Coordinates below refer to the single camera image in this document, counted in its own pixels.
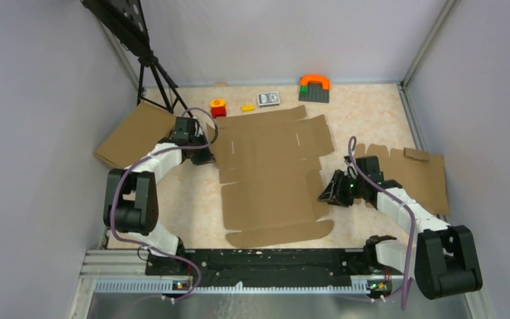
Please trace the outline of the large cardboard box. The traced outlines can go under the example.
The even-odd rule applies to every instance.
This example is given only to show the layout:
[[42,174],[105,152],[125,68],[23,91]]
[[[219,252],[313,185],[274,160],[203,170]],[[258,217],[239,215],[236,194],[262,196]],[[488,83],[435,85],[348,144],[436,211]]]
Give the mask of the large cardboard box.
[[305,106],[220,117],[208,129],[226,240],[236,248],[320,239],[332,232],[320,158],[333,152],[325,116]]

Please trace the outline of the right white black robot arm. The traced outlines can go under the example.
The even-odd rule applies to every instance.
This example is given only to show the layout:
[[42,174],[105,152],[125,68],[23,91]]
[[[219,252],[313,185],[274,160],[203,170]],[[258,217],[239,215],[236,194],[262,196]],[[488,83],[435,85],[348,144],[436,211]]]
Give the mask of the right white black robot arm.
[[358,199],[372,205],[408,233],[406,244],[391,236],[372,236],[365,246],[363,266],[380,274],[388,266],[413,280],[434,300],[474,292],[483,278],[472,232],[431,214],[393,179],[385,179],[376,156],[345,156],[347,170],[336,170],[317,198],[349,207]]

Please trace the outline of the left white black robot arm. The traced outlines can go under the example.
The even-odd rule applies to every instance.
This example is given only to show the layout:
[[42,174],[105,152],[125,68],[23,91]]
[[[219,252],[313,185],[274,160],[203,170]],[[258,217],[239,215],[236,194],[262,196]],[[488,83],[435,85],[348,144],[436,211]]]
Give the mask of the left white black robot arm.
[[161,266],[169,274],[186,267],[186,256],[179,252],[182,241],[159,222],[157,184],[174,167],[190,160],[195,165],[213,161],[209,147],[219,132],[207,138],[196,118],[180,116],[175,128],[153,149],[123,169],[111,169],[107,176],[103,222],[120,239],[130,235],[129,243],[149,249],[161,257]]

